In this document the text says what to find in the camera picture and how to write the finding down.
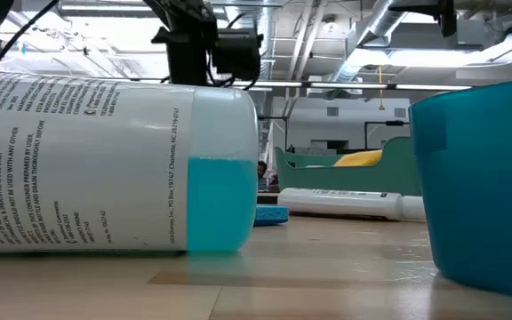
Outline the yellow cloth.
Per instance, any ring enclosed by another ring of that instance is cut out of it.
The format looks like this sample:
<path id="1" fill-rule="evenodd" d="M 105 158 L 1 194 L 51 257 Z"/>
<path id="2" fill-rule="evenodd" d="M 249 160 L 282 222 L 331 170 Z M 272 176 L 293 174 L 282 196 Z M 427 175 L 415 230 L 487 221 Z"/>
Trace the yellow cloth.
<path id="1" fill-rule="evenodd" d="M 335 167 L 371 166 L 379 162 L 382 150 L 361 151 L 343 155 L 335 164 Z"/>

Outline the ribbed silver ceiling duct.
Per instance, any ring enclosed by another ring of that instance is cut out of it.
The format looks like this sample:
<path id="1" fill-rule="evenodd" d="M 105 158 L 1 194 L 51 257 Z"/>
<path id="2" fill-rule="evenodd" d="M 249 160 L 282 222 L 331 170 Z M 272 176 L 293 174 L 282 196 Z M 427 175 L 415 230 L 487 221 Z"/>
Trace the ribbed silver ceiling duct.
<path id="1" fill-rule="evenodd" d="M 264 36 L 260 47 L 260 76 L 259 80 L 267 81 L 271 79 L 271 69 L 273 67 L 273 25 L 268 24 L 266 27 L 259 28 Z"/>

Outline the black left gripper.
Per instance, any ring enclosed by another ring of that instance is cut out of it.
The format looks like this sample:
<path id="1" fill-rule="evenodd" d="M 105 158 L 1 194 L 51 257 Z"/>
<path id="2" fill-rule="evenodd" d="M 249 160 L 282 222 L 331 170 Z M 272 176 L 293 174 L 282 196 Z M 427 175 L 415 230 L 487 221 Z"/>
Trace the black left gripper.
<path id="1" fill-rule="evenodd" d="M 164 44 L 173 84 L 206 85 L 206 51 L 198 28 L 160 27 L 152 44 Z"/>

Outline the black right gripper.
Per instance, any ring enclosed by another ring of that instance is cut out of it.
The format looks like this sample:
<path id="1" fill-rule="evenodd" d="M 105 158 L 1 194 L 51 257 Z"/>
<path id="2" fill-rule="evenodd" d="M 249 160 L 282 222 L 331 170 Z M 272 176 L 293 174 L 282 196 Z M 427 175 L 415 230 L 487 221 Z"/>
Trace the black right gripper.
<path id="1" fill-rule="evenodd" d="M 432 12 L 437 8 L 437 21 L 443 37 L 456 33 L 456 11 L 453 0 L 393 1 L 388 7 L 394 12 Z"/>

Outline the white lotion bottle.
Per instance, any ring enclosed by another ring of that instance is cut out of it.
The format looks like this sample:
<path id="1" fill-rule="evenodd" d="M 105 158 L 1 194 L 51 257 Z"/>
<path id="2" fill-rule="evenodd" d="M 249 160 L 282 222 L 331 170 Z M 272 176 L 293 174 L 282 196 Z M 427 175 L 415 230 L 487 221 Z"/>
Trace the white lotion bottle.
<path id="1" fill-rule="evenodd" d="M 402 196 L 389 192 L 334 189 L 286 188 L 277 204 L 291 212 L 343 217 L 373 217 L 392 221 L 426 221 L 421 196 Z"/>

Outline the blue sponge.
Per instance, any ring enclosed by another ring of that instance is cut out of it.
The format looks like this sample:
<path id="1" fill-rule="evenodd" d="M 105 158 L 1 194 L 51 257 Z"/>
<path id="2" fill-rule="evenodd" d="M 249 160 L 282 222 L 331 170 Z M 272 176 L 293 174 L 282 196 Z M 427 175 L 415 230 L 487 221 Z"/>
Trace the blue sponge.
<path id="1" fill-rule="evenodd" d="M 258 204 L 256 206 L 254 227 L 280 225 L 289 220 L 290 211 L 284 206 Z"/>

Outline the black background workstation frame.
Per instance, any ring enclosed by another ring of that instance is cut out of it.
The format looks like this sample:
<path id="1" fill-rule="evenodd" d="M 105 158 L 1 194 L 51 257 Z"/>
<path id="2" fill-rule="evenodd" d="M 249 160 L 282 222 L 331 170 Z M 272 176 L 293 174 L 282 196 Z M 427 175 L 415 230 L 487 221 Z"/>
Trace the black background workstation frame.
<path id="1" fill-rule="evenodd" d="M 284 150 L 288 149 L 288 116 L 257 115 L 257 119 L 262 123 L 260 128 L 260 150 L 273 149 L 274 147 L 283 147 Z M 282 139 L 280 144 L 275 144 L 275 136 Z"/>
<path id="2" fill-rule="evenodd" d="M 410 125 L 409 122 L 404 122 L 401 120 L 387 120 L 387 121 L 366 121 L 364 122 L 364 150 L 370 150 L 368 147 L 368 139 L 370 133 L 368 132 L 368 126 L 370 124 L 382 124 L 384 126 L 406 126 Z"/>

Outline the dark teal plastic tray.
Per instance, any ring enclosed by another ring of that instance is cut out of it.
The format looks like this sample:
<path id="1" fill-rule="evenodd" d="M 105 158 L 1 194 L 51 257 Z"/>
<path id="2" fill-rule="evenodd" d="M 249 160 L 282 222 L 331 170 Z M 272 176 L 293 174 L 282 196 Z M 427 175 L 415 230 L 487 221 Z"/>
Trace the dark teal plastic tray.
<path id="1" fill-rule="evenodd" d="M 409 113 L 438 270 L 512 295 L 512 82 L 439 94 Z"/>

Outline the person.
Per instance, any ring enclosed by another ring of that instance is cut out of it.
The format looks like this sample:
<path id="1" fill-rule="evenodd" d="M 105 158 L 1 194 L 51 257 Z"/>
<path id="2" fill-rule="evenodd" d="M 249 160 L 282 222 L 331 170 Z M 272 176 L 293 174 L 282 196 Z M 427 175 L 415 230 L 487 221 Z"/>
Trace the person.
<path id="1" fill-rule="evenodd" d="M 270 177 L 266 176 L 268 166 L 265 162 L 258 162 L 258 192 L 259 193 L 278 193 L 280 190 L 279 181 L 276 174 Z"/>

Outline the smooth silver ceiling duct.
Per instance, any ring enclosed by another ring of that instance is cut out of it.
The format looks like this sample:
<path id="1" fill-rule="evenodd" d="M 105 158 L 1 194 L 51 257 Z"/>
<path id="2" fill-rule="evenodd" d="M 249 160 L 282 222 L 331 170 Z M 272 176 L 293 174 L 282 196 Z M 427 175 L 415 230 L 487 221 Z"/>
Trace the smooth silver ceiling duct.
<path id="1" fill-rule="evenodd" d="M 410 1 L 377 0 L 368 17 L 354 22 L 345 42 L 346 58 L 329 81 L 348 83 L 365 66 L 385 65 L 384 49 L 389 47 L 393 31 L 406 15 L 405 11 L 394 11 L 393 8 L 406 6 Z"/>

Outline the blue liquid spray bottle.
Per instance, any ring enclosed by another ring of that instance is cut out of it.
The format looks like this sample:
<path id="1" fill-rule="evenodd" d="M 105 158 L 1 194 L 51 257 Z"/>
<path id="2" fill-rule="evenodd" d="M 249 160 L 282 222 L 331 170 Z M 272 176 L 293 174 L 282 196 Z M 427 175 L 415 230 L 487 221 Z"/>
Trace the blue liquid spray bottle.
<path id="1" fill-rule="evenodd" d="M 244 91 L 0 72 L 0 252 L 236 251 L 258 145 Z"/>

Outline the large green handled basket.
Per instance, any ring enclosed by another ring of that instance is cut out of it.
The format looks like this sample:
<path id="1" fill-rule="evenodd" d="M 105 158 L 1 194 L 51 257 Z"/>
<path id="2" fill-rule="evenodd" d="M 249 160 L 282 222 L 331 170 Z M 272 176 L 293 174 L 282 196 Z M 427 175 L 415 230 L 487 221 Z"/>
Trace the large green handled basket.
<path id="1" fill-rule="evenodd" d="M 275 148 L 280 189 L 320 188 L 391 192 L 403 196 L 421 194 L 412 142 L 396 137 L 384 145 L 381 159 L 370 166 L 337 167 L 340 157 L 306 156 Z"/>

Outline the long ceiling light strip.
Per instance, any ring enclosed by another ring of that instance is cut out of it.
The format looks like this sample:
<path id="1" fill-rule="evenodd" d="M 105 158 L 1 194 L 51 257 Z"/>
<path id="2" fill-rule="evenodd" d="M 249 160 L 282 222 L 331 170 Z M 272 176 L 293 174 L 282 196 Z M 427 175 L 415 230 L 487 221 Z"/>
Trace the long ceiling light strip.
<path id="1" fill-rule="evenodd" d="M 245 88 L 311 88 L 322 90 L 390 90 L 390 91 L 428 91 L 428 92 L 452 92 L 470 89 L 470 85 L 455 84 L 395 84 L 395 83 L 336 83 L 336 82 L 310 82 L 310 81 L 250 81 L 235 80 L 233 86 Z"/>

